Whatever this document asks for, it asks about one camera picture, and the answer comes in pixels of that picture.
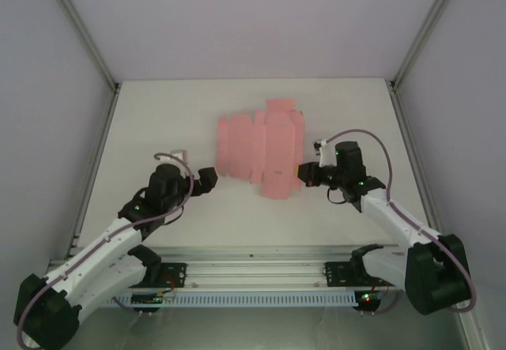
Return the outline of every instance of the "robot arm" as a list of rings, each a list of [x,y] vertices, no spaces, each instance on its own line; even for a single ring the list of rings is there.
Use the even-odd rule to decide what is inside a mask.
[[[455,235],[441,235],[416,220],[404,208],[387,199],[385,185],[377,178],[367,176],[361,150],[356,142],[337,143],[337,165],[330,165],[328,156],[321,151],[320,162],[302,164],[299,179],[306,186],[328,186],[339,189],[346,202],[360,213],[375,221],[398,244],[399,252],[392,253],[373,244],[352,252],[351,268],[358,280],[377,277],[406,295],[415,309],[422,314],[449,307],[470,298],[470,286],[458,267],[427,236],[438,239],[469,272],[462,242]],[[392,206],[414,225],[402,218]]]
[[[191,196],[209,193],[217,182],[212,167],[198,173]],[[59,350],[103,301],[142,281],[152,284],[160,276],[161,258],[142,242],[164,225],[163,215],[189,191],[189,176],[184,178],[174,164],[159,165],[149,185],[125,204],[102,235],[45,277],[32,274],[21,283],[14,323],[21,323],[41,348]],[[45,288],[20,322],[30,301]]]

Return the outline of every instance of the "white enclosure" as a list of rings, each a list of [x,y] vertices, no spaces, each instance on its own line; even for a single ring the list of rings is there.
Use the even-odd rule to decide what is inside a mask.
[[[385,141],[394,198],[463,240],[477,307],[425,318],[406,303],[369,321],[370,333],[351,317],[354,311],[306,307],[294,314],[258,309],[241,318],[226,309],[182,310],[177,318],[167,310],[149,328],[126,320],[106,334],[120,313],[104,310],[68,349],[157,350],[166,341],[177,348],[506,347],[500,199],[506,0],[0,0],[0,6],[2,348],[15,346],[20,282],[93,241],[146,185],[155,152],[185,148],[192,168],[208,167],[217,118],[253,112],[275,97],[294,98],[304,113],[304,161],[316,159],[313,140],[346,129],[371,130]],[[368,174],[386,182],[378,145],[362,135],[349,139],[359,141]],[[271,201],[257,186],[222,178],[145,244],[194,266],[193,289],[253,283],[280,293],[320,291],[325,261],[369,243],[394,246],[353,207],[328,204],[325,192],[303,188],[288,201]],[[170,339],[152,341],[174,319],[179,329]],[[189,341],[200,338],[202,326],[208,327],[202,340]],[[277,327],[270,341],[251,332]],[[335,328],[346,333],[334,335]]]

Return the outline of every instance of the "white table surface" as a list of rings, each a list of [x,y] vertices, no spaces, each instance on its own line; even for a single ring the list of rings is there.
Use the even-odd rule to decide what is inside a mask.
[[[223,114],[265,107],[265,99],[290,97],[304,113],[304,162],[317,160],[315,139],[361,128],[383,139],[394,167],[394,198],[425,221],[413,172],[383,79],[265,79],[125,81],[93,187],[79,247],[95,239],[133,194],[146,186],[155,152],[187,149],[196,172],[215,162],[217,120]],[[364,134],[355,140],[369,175],[387,182],[380,147]],[[332,205],[326,188],[292,192],[287,201],[259,195],[259,186],[220,178],[211,194],[192,198],[183,217],[161,228],[151,247],[314,247],[393,244],[351,205]],[[339,192],[333,198],[340,198]]]

